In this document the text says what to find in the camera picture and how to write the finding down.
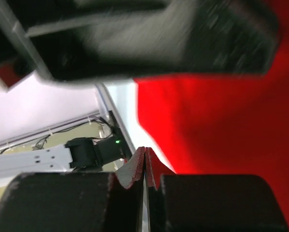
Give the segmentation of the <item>red t shirt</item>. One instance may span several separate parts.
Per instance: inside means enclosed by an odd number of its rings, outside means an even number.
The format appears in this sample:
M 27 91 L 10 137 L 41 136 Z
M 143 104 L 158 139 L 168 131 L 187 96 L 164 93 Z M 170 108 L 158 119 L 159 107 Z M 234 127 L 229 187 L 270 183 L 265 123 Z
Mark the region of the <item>red t shirt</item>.
M 264 178 L 289 225 L 289 0 L 270 4 L 282 41 L 264 77 L 137 79 L 138 120 L 177 173 Z

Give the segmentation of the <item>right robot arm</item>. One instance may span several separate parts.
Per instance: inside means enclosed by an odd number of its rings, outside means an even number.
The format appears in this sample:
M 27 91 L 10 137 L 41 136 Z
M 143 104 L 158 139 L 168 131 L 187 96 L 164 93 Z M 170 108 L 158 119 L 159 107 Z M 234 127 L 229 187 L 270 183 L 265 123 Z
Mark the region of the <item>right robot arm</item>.
M 287 232 L 267 182 L 179 175 L 148 147 L 76 138 L 0 155 L 0 232 Z

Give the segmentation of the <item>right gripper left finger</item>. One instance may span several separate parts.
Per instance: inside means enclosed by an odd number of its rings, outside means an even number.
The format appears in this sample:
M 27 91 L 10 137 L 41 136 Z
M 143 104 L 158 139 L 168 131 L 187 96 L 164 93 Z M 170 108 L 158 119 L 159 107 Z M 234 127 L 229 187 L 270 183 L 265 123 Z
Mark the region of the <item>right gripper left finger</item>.
M 0 232 L 139 232 L 145 149 L 115 172 L 24 173 L 0 199 Z

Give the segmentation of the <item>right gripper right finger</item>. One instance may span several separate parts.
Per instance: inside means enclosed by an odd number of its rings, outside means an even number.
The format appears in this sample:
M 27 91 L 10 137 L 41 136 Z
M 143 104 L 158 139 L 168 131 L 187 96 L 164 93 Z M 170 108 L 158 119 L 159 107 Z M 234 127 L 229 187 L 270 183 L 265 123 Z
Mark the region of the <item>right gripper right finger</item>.
M 269 184 L 253 174 L 176 174 L 146 148 L 152 232 L 287 232 Z

